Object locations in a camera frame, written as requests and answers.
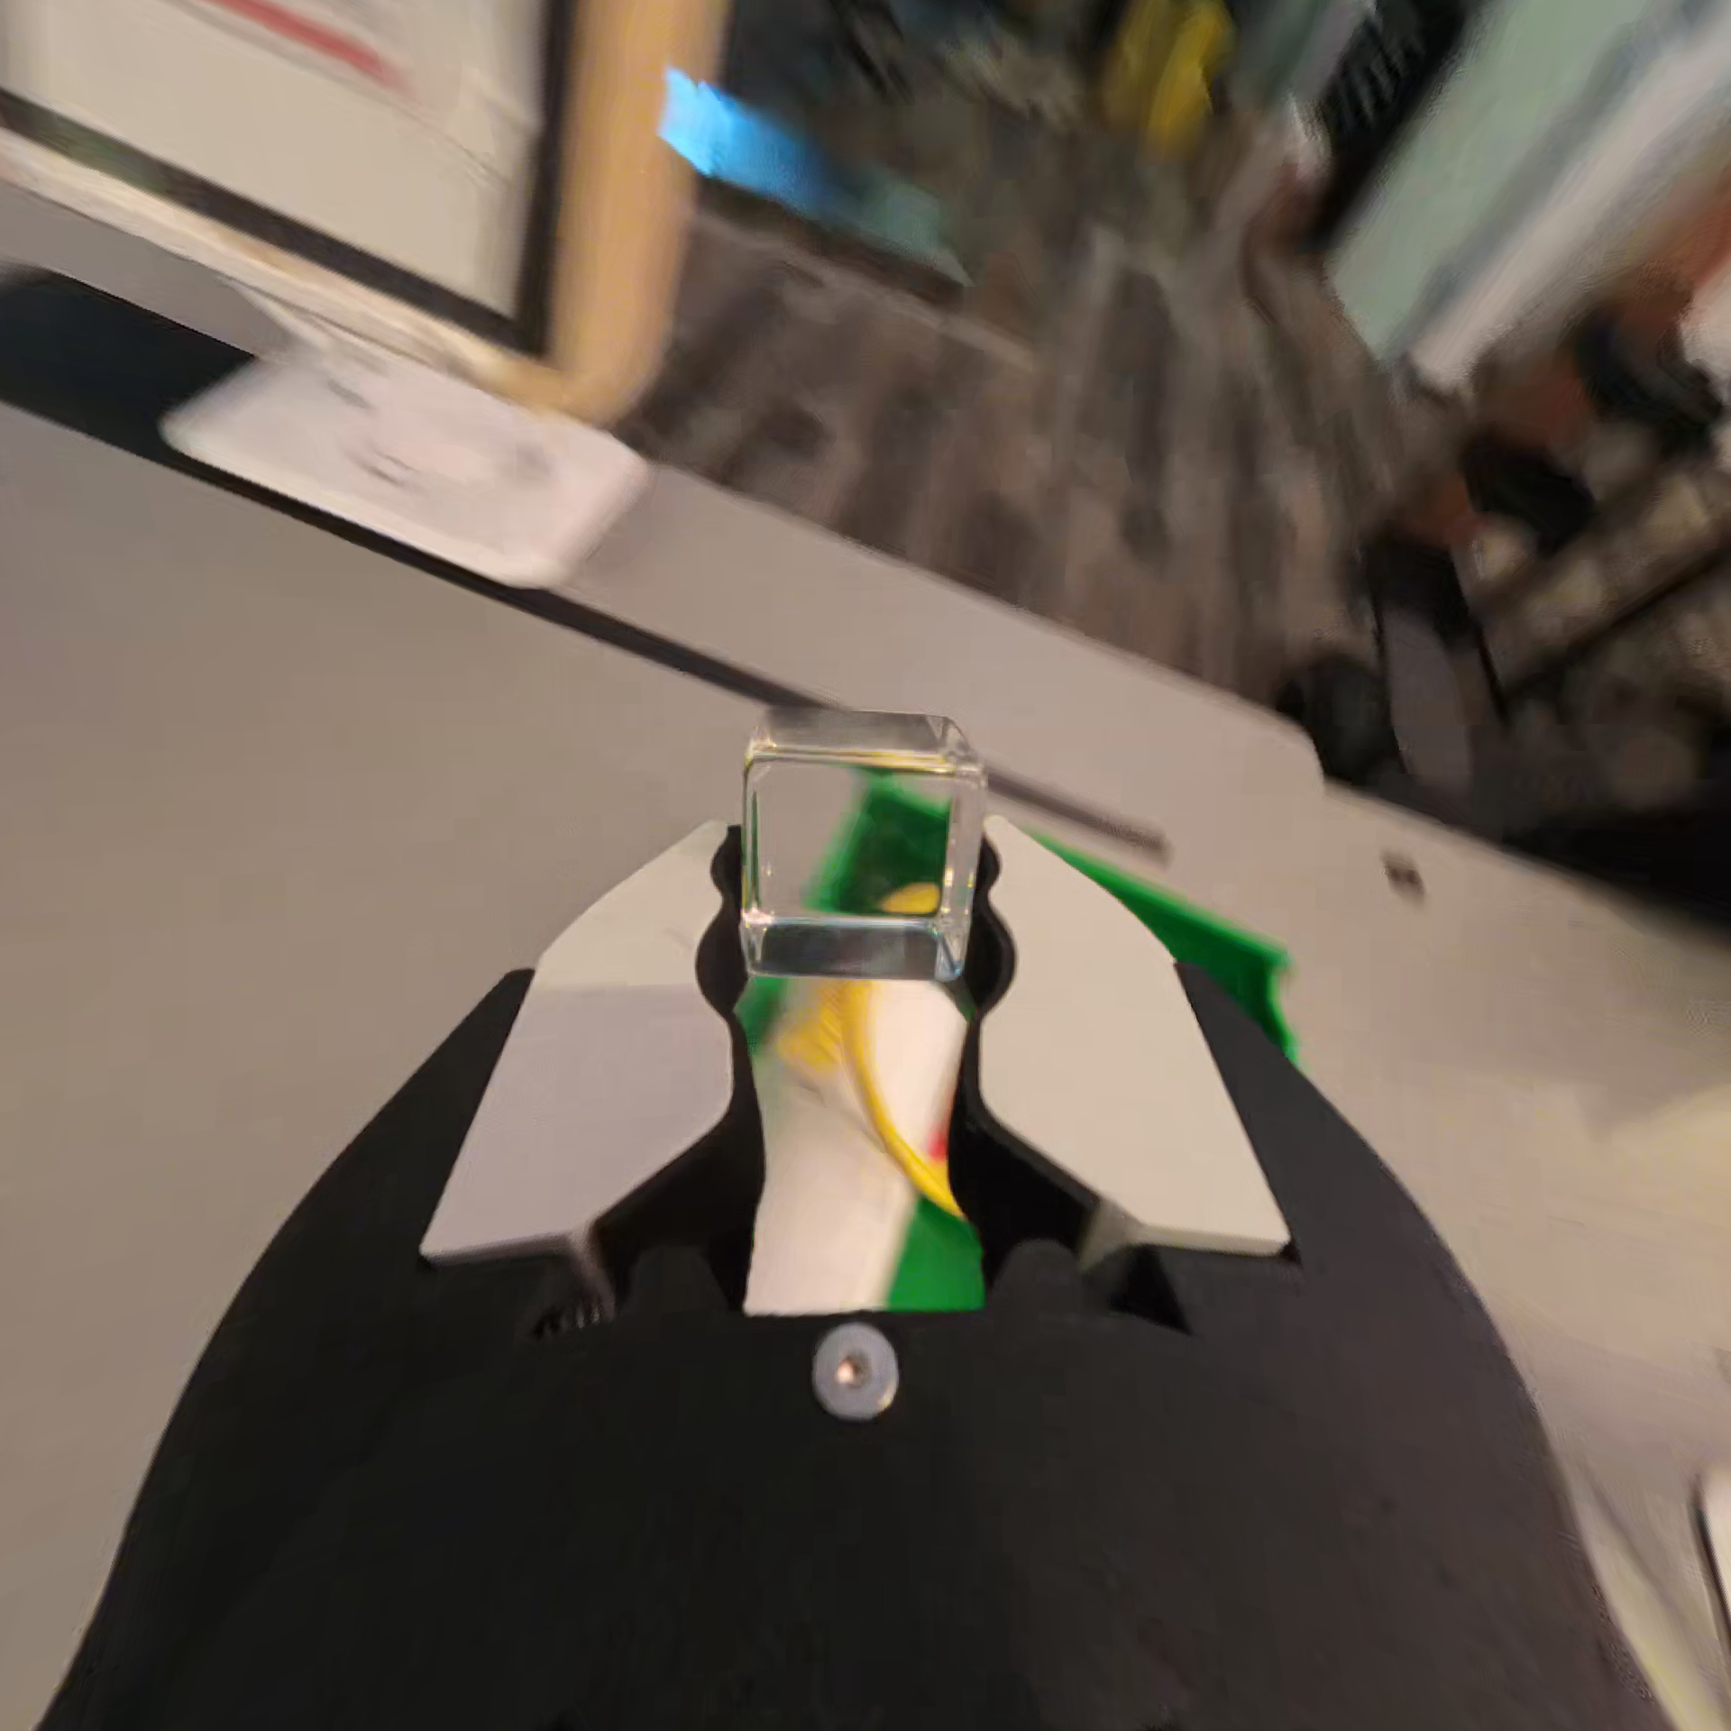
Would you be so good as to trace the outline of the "wooden framed sign board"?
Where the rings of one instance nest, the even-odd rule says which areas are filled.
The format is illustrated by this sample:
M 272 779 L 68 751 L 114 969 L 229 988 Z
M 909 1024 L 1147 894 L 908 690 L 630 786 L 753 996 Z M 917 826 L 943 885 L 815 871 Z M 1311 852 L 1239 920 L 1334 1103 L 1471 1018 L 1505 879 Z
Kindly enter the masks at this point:
M 299 336 L 610 424 L 664 351 L 727 4 L 4 4 L 4 183 Z

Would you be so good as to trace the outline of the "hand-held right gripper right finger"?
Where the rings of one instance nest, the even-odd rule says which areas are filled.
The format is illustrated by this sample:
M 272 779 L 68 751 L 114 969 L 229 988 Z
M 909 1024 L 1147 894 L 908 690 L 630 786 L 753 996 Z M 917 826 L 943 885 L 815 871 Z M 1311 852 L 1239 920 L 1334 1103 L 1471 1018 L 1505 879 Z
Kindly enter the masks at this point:
M 1004 815 L 985 822 L 964 983 L 951 1182 L 989 1258 L 1288 1252 L 1175 954 Z

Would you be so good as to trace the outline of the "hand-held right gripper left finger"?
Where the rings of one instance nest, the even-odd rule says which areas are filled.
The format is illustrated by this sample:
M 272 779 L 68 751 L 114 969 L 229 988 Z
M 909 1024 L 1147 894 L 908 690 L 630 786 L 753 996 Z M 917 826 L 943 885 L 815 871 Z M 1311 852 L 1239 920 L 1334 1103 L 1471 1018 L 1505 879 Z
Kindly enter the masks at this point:
M 700 943 L 723 915 L 706 820 L 593 902 L 540 956 L 421 1254 L 432 1264 L 568 1250 L 713 1132 L 730 1041 Z

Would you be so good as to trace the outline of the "yellow plastic box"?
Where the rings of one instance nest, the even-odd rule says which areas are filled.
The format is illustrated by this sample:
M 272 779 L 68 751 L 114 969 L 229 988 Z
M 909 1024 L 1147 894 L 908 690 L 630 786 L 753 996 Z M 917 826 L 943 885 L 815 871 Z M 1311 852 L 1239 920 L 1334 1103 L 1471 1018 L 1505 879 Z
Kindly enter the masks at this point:
M 1130 2 L 1109 38 L 1098 94 L 1117 134 L 1158 162 L 1183 162 L 1215 111 L 1238 44 L 1222 2 Z

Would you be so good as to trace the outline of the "clear acrylic cube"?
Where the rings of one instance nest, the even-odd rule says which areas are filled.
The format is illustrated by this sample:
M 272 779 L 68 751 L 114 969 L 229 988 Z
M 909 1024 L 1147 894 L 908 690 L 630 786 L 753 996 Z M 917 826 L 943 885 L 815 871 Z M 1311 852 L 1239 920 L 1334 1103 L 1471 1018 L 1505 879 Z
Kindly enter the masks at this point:
M 776 705 L 745 753 L 740 937 L 776 981 L 953 984 L 989 775 L 938 713 Z

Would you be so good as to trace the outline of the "green plastic bin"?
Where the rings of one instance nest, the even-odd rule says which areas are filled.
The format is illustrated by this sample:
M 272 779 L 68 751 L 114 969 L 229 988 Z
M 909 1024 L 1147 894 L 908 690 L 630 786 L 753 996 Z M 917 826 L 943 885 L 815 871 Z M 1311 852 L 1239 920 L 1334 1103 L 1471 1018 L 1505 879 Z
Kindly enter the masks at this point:
M 1256 934 L 1222 920 L 1221 917 L 1175 898 L 1102 858 L 1083 854 L 1068 843 L 1049 841 L 1085 877 L 1124 903 L 1181 964 L 1196 964 L 1270 1035 L 1285 1056 L 1294 1056 L 1294 1037 L 1283 1015 L 1281 986 L 1288 960 L 1277 945 Z M 766 1043 L 768 1024 L 774 1018 L 791 983 L 766 981 L 749 984 L 742 1001 L 742 1020 L 747 1026 L 751 1052 Z M 964 1007 L 962 988 L 949 990 Z M 926 1171 L 941 1175 L 941 1165 L 932 1165 L 921 1156 Z M 911 1226 L 902 1252 L 891 1296 L 876 1311 L 972 1311 L 985 1301 L 985 1273 L 981 1245 L 974 1230 L 958 1216 L 949 1215 L 921 1192 L 917 1222 Z

